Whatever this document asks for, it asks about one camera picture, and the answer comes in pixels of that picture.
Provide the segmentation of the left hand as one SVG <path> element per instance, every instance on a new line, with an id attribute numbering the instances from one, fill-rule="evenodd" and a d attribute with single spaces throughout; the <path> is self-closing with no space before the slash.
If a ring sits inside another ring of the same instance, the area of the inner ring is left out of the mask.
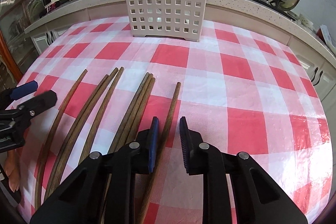
<path id="1" fill-rule="evenodd" d="M 21 180 L 20 166 L 18 154 L 15 150 L 11 150 L 7 153 L 7 158 L 4 164 L 4 170 L 9 178 L 9 187 L 12 192 L 19 189 L 19 184 Z"/>

